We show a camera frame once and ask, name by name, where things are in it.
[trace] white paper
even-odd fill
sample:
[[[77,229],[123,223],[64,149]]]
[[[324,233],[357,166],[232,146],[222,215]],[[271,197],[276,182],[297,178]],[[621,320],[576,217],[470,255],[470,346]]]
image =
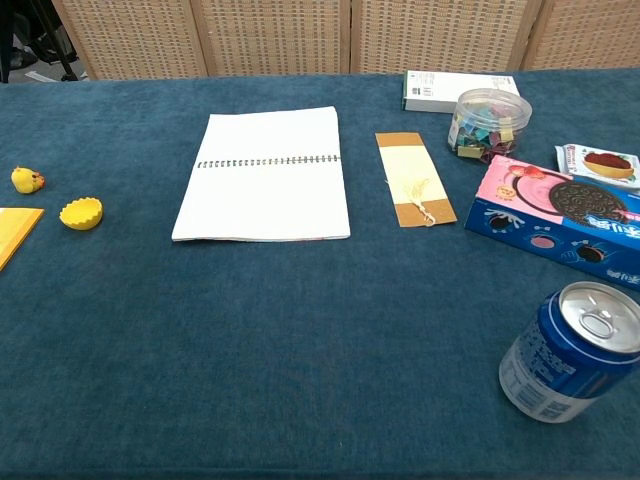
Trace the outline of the white paper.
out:
[[[318,161],[323,156],[325,161]],[[296,161],[283,163],[286,159]],[[234,160],[241,166],[216,164]],[[246,165],[251,160],[254,165]],[[333,107],[210,116],[173,229],[174,241],[349,235]]]

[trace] bookmark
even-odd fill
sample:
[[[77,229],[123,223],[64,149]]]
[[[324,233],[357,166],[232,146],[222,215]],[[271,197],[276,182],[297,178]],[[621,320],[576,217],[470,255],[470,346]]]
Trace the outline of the bookmark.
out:
[[[376,133],[391,198],[401,227],[455,222],[435,165],[418,133]]]

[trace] cookie box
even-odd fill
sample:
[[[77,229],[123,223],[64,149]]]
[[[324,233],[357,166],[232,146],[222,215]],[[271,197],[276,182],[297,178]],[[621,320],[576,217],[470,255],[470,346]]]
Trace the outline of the cookie box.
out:
[[[640,290],[640,196],[494,157],[465,227]]]

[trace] blue can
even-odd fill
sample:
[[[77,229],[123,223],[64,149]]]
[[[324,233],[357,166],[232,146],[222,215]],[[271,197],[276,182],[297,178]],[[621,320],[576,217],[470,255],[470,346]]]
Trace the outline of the blue can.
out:
[[[640,366],[640,307],[578,282],[549,295],[502,359],[500,385],[536,420],[571,420]]]

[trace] can lid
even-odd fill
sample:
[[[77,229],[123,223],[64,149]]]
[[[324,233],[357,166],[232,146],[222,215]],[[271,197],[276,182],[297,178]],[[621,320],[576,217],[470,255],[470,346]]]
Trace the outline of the can lid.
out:
[[[624,293],[595,282],[560,292],[560,311],[583,339],[616,353],[640,352],[640,306]]]

